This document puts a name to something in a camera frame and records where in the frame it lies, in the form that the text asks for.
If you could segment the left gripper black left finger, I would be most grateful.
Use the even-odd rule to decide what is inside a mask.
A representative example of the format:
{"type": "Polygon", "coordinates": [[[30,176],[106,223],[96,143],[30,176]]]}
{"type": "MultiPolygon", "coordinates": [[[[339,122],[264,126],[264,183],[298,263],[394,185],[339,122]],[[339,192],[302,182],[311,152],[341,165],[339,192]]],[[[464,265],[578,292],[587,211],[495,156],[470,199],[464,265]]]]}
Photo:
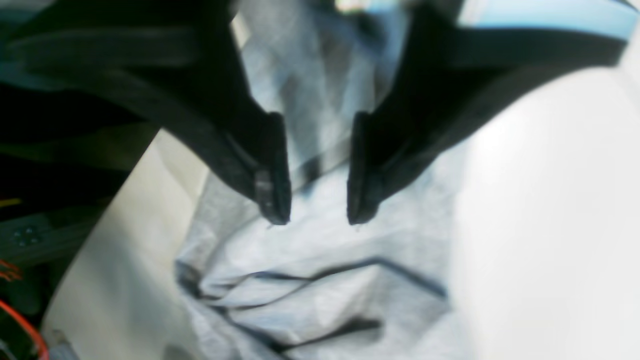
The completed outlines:
{"type": "Polygon", "coordinates": [[[274,225],[291,214],[285,121],[250,93],[230,0],[55,0],[13,32],[26,71],[162,126],[274,225]]]}

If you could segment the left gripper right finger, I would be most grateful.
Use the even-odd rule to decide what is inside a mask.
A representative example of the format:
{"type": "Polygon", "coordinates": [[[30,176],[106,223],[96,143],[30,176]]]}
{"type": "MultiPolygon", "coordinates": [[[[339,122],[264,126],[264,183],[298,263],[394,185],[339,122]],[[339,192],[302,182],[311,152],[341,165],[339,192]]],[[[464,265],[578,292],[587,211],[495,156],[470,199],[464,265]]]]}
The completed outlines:
{"type": "Polygon", "coordinates": [[[347,218],[365,224],[441,153],[527,93],[628,44],[626,0],[423,0],[393,84],[351,138],[347,218]]]}

